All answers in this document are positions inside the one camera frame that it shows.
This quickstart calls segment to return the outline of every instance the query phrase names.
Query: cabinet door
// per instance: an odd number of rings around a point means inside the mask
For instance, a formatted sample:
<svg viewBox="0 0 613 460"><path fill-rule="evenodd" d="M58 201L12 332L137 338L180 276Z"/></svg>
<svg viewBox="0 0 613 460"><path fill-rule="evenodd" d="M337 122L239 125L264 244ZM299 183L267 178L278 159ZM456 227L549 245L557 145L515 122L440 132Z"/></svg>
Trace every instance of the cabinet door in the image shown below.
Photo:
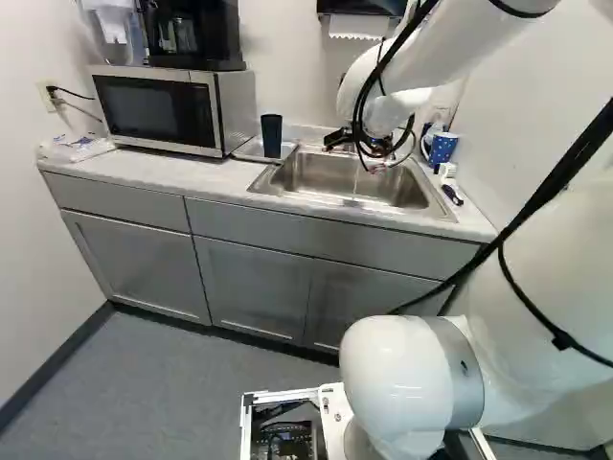
<svg viewBox="0 0 613 460"><path fill-rule="evenodd" d="M305 344L336 353L343 334L355 321L385 314L437 284L361 266L313 261ZM406 313L436 315L447 295L443 293Z"/></svg>
<svg viewBox="0 0 613 460"><path fill-rule="evenodd" d="M283 341L301 341L312 260L195 237L213 324Z"/></svg>
<svg viewBox="0 0 613 460"><path fill-rule="evenodd" d="M211 324L190 236L71 211L62 216L109 298Z"/></svg>

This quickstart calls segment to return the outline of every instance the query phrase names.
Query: microwave window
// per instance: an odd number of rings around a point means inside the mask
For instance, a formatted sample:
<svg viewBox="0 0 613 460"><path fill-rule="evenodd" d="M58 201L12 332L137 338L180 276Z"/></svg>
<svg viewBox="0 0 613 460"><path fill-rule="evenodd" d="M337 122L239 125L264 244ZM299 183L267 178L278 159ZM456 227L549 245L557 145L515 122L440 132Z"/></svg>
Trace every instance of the microwave window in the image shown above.
<svg viewBox="0 0 613 460"><path fill-rule="evenodd" d="M161 136L179 134L172 96L167 91L127 86L107 86L104 97L118 131L155 132Z"/></svg>

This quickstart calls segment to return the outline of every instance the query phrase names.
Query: blue mug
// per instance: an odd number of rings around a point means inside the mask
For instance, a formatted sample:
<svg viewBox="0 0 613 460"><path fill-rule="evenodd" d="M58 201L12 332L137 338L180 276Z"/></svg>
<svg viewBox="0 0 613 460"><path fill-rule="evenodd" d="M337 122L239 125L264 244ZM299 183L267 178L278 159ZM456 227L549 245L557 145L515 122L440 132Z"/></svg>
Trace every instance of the blue mug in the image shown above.
<svg viewBox="0 0 613 460"><path fill-rule="evenodd" d="M432 139L432 148L428 157L428 165L434 168L439 163L446 163L451 158L453 150L458 146L459 136L452 132L437 132Z"/></svg>

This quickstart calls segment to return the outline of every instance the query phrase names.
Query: black tumbler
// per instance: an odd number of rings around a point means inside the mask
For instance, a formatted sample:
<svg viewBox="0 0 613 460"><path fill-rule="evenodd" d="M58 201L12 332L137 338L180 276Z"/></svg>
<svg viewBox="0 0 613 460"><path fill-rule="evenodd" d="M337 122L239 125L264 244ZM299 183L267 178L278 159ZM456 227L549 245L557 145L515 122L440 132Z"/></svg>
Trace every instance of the black tumbler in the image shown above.
<svg viewBox="0 0 613 460"><path fill-rule="evenodd" d="M261 138L264 143L264 156L266 158L281 158L281 134L284 117L267 113L260 117Z"/></svg>

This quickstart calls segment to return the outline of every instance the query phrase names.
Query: baseboard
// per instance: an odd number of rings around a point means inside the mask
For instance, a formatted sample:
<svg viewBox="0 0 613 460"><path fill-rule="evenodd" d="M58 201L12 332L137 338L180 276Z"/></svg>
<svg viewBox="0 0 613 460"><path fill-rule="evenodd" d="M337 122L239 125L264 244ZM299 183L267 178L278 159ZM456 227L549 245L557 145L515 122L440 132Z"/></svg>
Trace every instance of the baseboard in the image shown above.
<svg viewBox="0 0 613 460"><path fill-rule="evenodd" d="M28 405L40 389L61 369L76 350L113 314L110 302L104 303L61 344L32 376L21 385L14 395L0 407L0 435Z"/></svg>
<svg viewBox="0 0 613 460"><path fill-rule="evenodd" d="M293 357L299 357L302 359L308 359L309 361L319 362L321 364L327 364L328 366L338 367L338 356L327 354L324 352L318 352L316 350L310 350L309 348L302 348L289 343L276 342L263 337L257 337L249 335L247 333L239 333L231 331L229 329L218 328L216 326L204 326L202 324L193 323L186 319L175 318L166 316L162 313L156 313L150 310L139 309L127 304L121 304L114 302L113 306L115 310L132 316L138 316L139 318L147 319L149 321L155 321L156 323L165 324L174 328L182 329L184 331L190 331L192 333L215 336L219 338L225 338L234 342L243 343L252 347L262 348L270 352L283 353L285 355L291 355Z"/></svg>

